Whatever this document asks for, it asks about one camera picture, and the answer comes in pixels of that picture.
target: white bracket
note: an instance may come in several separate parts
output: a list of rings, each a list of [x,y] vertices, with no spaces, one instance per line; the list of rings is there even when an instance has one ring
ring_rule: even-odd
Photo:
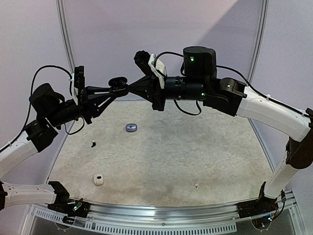
[[[75,76],[74,75],[75,74],[73,73],[72,74],[72,78],[70,80],[71,81],[70,89],[72,91],[73,100],[74,100],[75,104],[78,105],[78,98],[77,98],[77,96],[78,96],[78,88],[74,87],[74,81],[75,81]]]
[[[156,58],[156,55],[151,54],[148,65],[150,66],[151,71],[158,77],[160,81],[161,89],[164,89],[164,85],[165,85],[164,77],[160,73],[158,73],[157,70],[159,70],[162,74],[167,75],[166,67],[159,59],[156,61],[156,66],[155,66],[154,65],[155,58]]]

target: tiny white object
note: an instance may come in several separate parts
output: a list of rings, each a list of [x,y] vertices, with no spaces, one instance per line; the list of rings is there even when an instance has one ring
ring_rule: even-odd
[[[93,182],[95,185],[103,185],[103,174],[94,174]]]

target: small white object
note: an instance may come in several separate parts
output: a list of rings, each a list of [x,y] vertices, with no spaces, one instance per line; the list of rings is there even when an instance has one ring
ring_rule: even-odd
[[[157,70],[159,70],[162,74],[167,75],[166,67],[159,59],[156,61],[156,66],[154,66],[155,57],[156,55],[154,54],[150,55],[148,65],[151,68],[151,71],[158,77],[161,89],[164,89],[165,86],[164,77],[161,74],[159,74]]]
[[[103,174],[95,174],[93,176],[93,182],[95,185],[103,185]]]

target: metal frame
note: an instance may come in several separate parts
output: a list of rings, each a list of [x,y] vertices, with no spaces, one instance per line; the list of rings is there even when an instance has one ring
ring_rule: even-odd
[[[69,36],[68,36],[63,0],[56,0],[56,4],[57,4],[59,23],[60,23],[61,34],[62,34],[63,43],[64,43],[64,49],[67,55],[67,62],[68,62],[69,70],[71,73],[74,73],[75,62],[74,62],[74,57],[73,57],[72,49],[70,46]]]
[[[286,192],[285,209],[294,220],[297,235],[304,235],[298,208],[291,190]],[[76,218],[75,228],[109,235],[210,235],[236,232],[240,219],[236,203],[192,207],[142,207],[93,203],[86,219]],[[50,211],[46,205],[32,205],[22,235],[28,235],[35,216],[61,225],[65,214]]]
[[[250,64],[249,74],[248,74],[248,78],[247,78],[249,82],[251,82],[253,79],[253,74],[255,72],[256,63],[258,61],[258,57],[260,54],[267,12],[268,12],[268,0],[263,0],[261,12],[260,12],[260,17],[259,17],[258,32],[257,32],[255,42],[254,42],[253,57],[252,57],[252,61]]]

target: gray carpet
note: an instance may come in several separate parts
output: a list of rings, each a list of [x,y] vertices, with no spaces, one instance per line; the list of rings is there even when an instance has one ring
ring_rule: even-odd
[[[180,104],[197,112],[194,102]],[[136,123],[138,130],[127,133],[127,123]],[[94,185],[95,173],[104,175],[102,186]],[[257,197],[270,175],[245,118],[207,107],[188,116],[171,101],[164,112],[153,111],[147,101],[120,101],[67,138],[49,180],[60,181],[71,197],[89,201],[191,206]]]

